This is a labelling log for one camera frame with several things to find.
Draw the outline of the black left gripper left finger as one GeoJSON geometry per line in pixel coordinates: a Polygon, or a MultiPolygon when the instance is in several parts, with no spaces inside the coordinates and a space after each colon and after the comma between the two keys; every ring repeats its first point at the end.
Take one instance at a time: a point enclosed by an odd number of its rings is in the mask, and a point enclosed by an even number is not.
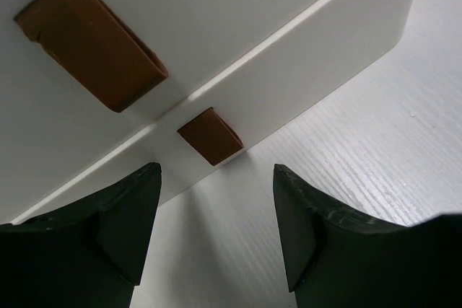
{"type": "Polygon", "coordinates": [[[66,206],[1,226],[3,307],[129,307],[160,200],[149,163],[66,206]]]}

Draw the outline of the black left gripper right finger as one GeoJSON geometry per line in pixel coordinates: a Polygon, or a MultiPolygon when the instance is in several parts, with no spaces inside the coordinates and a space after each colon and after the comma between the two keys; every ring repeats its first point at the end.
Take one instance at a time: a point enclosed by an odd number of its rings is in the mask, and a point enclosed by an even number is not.
{"type": "Polygon", "coordinates": [[[461,215],[413,226],[363,213],[274,167],[289,290],[299,307],[459,307],[461,215]]]}

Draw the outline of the white drawer cabinet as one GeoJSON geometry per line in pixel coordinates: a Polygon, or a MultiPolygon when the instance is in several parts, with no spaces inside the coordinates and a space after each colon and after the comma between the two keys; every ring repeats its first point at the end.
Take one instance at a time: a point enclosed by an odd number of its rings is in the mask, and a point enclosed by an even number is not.
{"type": "Polygon", "coordinates": [[[27,37],[1,0],[1,221],[67,204],[157,160],[169,200],[212,172],[178,134],[208,108],[252,146],[401,39],[412,0],[103,0],[168,76],[123,112],[27,37]]]}

